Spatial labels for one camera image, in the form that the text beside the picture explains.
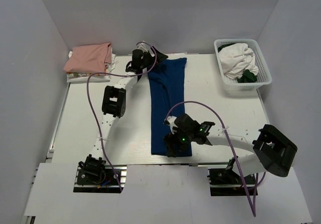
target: cable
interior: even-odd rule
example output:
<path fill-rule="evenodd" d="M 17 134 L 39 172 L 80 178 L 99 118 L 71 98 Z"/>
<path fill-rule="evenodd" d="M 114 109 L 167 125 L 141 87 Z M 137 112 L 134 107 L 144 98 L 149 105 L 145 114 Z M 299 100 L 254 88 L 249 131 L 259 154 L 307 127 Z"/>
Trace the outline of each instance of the cable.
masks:
<path fill-rule="evenodd" d="M 100 182 L 93 182 L 94 184 L 100 184 L 104 181 L 104 179 L 106 178 L 106 172 L 105 171 L 101 171 L 100 172 L 100 176 L 99 176 L 99 180 L 101 180 Z"/>
<path fill-rule="evenodd" d="M 107 155 L 106 155 L 106 151 L 105 151 L 105 147 L 104 147 L 104 142 L 103 142 L 103 138 L 102 138 L 102 132 L 101 132 L 101 127 L 100 127 L 100 124 L 99 124 L 99 120 L 97 118 L 97 115 L 96 115 L 96 112 L 94 110 L 94 107 L 91 103 L 91 100 L 90 100 L 90 94 L 89 94 L 89 81 L 90 81 L 90 78 L 96 74 L 102 74 L 102 75 L 110 75 L 110 76 L 116 76 L 116 77 L 136 77 L 136 76 L 142 76 L 142 75 L 145 75 L 145 74 L 148 74 L 150 71 L 152 71 L 152 69 L 155 67 L 156 65 L 156 62 L 157 62 L 157 54 L 156 54 L 156 50 L 153 46 L 151 46 L 150 44 L 146 43 L 146 42 L 138 42 L 136 45 L 140 44 L 140 43 L 144 43 L 146 45 L 148 45 L 150 47 L 150 49 L 153 51 L 154 55 L 155 55 L 155 61 L 154 61 L 154 64 L 152 65 L 152 67 L 147 71 L 147 72 L 144 72 L 144 73 L 140 73 L 140 74 L 133 74 L 133 75 L 119 75 L 119 74 L 114 74 L 114 73 L 109 73 L 109 72 L 94 72 L 92 74 L 89 75 L 88 79 L 87 79 L 87 97 L 88 97 L 88 102 L 89 102 L 89 106 L 91 108 L 91 111 L 95 117 L 95 120 L 96 120 L 96 123 L 97 123 L 97 126 L 98 126 L 98 131 L 99 131 L 99 135 L 100 135 L 100 141 L 101 141 L 101 149 L 102 149 L 102 153 L 106 159 L 106 161 L 108 162 L 109 166 L 111 167 L 113 173 L 115 176 L 118 176 L 116 171 L 115 171 L 115 168 L 114 166 L 112 165 L 112 163 L 109 161 Z M 121 187 L 121 184 L 120 184 L 120 181 L 118 180 L 118 178 L 116 178 L 117 180 L 117 184 L 119 186 L 119 189 L 120 189 L 120 192 L 122 191 L 122 187 Z"/>
<path fill-rule="evenodd" d="M 233 153 L 233 156 L 234 156 L 234 159 L 235 159 L 235 163 L 237 165 L 237 168 L 239 170 L 239 173 L 240 173 L 240 177 L 241 177 L 241 181 L 243 183 L 243 186 L 244 186 L 244 190 L 245 190 L 245 193 L 246 193 L 246 197 L 247 197 L 247 200 L 250 204 L 250 207 L 251 207 L 251 210 L 252 210 L 252 213 L 253 213 L 253 216 L 256 217 L 256 210 L 255 210 L 255 195 L 256 195 L 256 192 L 257 192 L 257 179 L 258 179 L 258 174 L 256 174 L 256 178 L 255 178 L 255 189 L 254 189 L 254 196 L 253 196 L 253 202 L 251 201 L 251 197 L 250 197 L 250 193 L 249 193 L 249 190 L 246 186 L 246 181 L 245 181 L 245 178 L 244 178 L 244 175 L 243 175 L 243 172 L 242 172 L 242 169 L 241 169 L 241 165 L 240 165 L 240 162 L 238 161 L 237 159 L 237 155 L 236 155 L 236 152 L 235 152 L 235 149 L 232 145 L 232 142 L 231 142 L 231 139 L 230 139 L 230 136 L 229 134 L 227 133 L 227 130 L 226 130 L 226 127 L 224 125 L 224 122 L 223 120 L 221 119 L 221 117 L 217 114 L 217 112 L 215 112 L 212 108 L 208 107 L 207 105 L 201 103 L 201 102 L 197 102 L 197 101 L 183 101 L 183 102 L 179 102 L 177 104 L 175 104 L 170 110 L 169 112 L 167 113 L 166 117 L 165 117 L 165 121 L 167 121 L 167 118 L 169 117 L 170 113 L 173 111 L 173 109 L 175 109 L 177 106 L 181 105 L 181 104 L 184 104 L 184 103 L 196 103 L 196 104 L 199 104 L 201 106 L 204 106 L 205 108 L 209 109 L 212 113 L 214 113 L 216 115 L 216 117 L 219 119 L 221 125 L 222 125 L 222 128 L 224 129 L 224 133 L 226 135 L 226 138 L 227 138 L 227 142 L 229 143 L 230 147 L 231 147 L 231 150 L 232 150 L 232 153 Z"/>
<path fill-rule="evenodd" d="M 263 182 L 263 180 L 264 180 L 264 178 L 265 178 L 265 175 L 266 175 L 266 172 L 263 173 L 262 178 L 261 178 L 260 181 L 257 183 L 257 185 L 254 185 L 253 187 L 249 187 L 248 189 L 249 189 L 249 190 L 253 190 L 254 188 L 259 187 L 259 185 L 262 184 L 262 182 Z"/>

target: white wall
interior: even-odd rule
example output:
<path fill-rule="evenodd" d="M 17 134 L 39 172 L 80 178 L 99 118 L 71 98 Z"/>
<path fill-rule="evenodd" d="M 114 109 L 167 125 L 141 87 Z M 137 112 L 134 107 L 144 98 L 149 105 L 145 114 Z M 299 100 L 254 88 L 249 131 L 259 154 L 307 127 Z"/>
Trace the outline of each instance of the white wall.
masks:
<path fill-rule="evenodd" d="M 128 54 L 146 40 L 164 52 L 213 53 L 219 38 L 257 39 L 278 0 L 43 0 L 69 48 L 111 41 Z"/>
<path fill-rule="evenodd" d="M 45 160 L 67 54 L 42 0 L 0 0 L 0 223 L 20 223 Z"/>
<path fill-rule="evenodd" d="M 321 223 L 320 27 L 321 0 L 279 0 L 258 39 L 273 78 L 261 90 L 264 105 L 298 146 L 294 170 L 313 223 Z"/>

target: white laundry basket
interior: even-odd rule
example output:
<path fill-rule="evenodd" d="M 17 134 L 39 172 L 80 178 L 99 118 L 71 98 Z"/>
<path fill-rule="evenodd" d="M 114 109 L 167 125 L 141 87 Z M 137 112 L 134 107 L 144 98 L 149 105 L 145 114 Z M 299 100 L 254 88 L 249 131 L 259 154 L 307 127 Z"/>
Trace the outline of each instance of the white laundry basket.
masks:
<path fill-rule="evenodd" d="M 255 54 L 255 65 L 259 68 L 257 74 L 257 82 L 252 83 L 238 83 L 237 80 L 232 80 L 223 74 L 221 60 L 218 54 L 218 48 L 224 44 L 229 43 L 246 43 Z M 216 52 L 217 62 L 221 76 L 227 91 L 242 91 L 242 90 L 255 90 L 263 85 L 268 85 L 272 82 L 270 71 L 266 65 L 263 54 L 257 42 L 252 39 L 218 39 L 214 42 L 214 48 Z"/>

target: folded pink shirt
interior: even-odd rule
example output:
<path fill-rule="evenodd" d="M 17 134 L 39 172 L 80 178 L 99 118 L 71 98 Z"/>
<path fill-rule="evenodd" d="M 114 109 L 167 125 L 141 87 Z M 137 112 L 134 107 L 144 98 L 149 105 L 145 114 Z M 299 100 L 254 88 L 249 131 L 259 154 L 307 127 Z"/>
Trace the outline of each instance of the folded pink shirt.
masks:
<path fill-rule="evenodd" d="M 65 72 L 104 72 L 105 63 L 111 63 L 111 43 L 74 47 Z"/>

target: white table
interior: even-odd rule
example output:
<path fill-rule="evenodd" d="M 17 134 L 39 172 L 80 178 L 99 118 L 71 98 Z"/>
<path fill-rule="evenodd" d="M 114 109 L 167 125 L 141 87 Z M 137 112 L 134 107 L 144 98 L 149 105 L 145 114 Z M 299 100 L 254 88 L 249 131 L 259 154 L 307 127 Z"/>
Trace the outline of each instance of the white table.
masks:
<path fill-rule="evenodd" d="M 258 130 L 266 121 L 263 107 L 256 91 L 242 93 L 241 97 L 230 96 L 223 89 L 216 56 L 170 55 L 170 59 L 187 57 L 185 68 L 185 100 L 196 100 L 215 109 L 225 125 L 230 128 Z M 131 56 L 119 56 L 114 73 L 126 74 L 125 65 Z M 113 85 L 119 77 L 109 83 L 90 83 L 90 96 L 98 118 L 102 119 L 101 103 L 106 85 Z M 205 164 L 227 162 L 232 153 L 229 147 L 211 147 L 192 144 L 193 156 L 168 158 L 150 154 L 150 90 L 147 76 L 127 92 L 126 112 L 111 136 L 106 147 L 107 156 L 114 165 L 127 164 Z M 185 104 L 186 113 L 199 122 L 214 121 L 213 128 L 220 128 L 218 119 L 206 108 Z M 68 92 L 61 122 L 54 142 L 52 163 L 75 163 L 84 161 L 91 151 L 98 133 L 86 95 L 85 83 L 72 83 Z M 237 150 L 238 156 L 248 154 Z"/>
<path fill-rule="evenodd" d="M 230 128 L 259 129 L 266 117 L 257 95 L 230 97 L 222 89 L 215 55 L 187 55 L 185 100 L 214 108 Z M 118 57 L 115 73 L 124 73 L 129 56 Z M 112 78 L 114 84 L 118 78 Z M 106 83 L 91 83 L 94 107 L 100 113 Z M 193 146 L 193 156 L 168 158 L 150 154 L 150 92 L 143 77 L 128 92 L 127 109 L 106 148 L 111 162 L 127 164 L 228 161 L 228 147 Z M 202 121 L 218 120 L 205 108 L 186 104 L 186 113 Z M 85 84 L 71 84 L 54 141 L 51 164 L 41 164 L 25 215 L 38 223 L 302 223 L 311 218 L 291 168 L 287 178 L 268 174 L 259 187 L 257 217 L 245 196 L 211 197 L 207 168 L 188 166 L 129 166 L 122 194 L 73 193 L 77 162 L 85 160 L 97 136 Z M 237 150 L 239 156 L 246 151 Z"/>

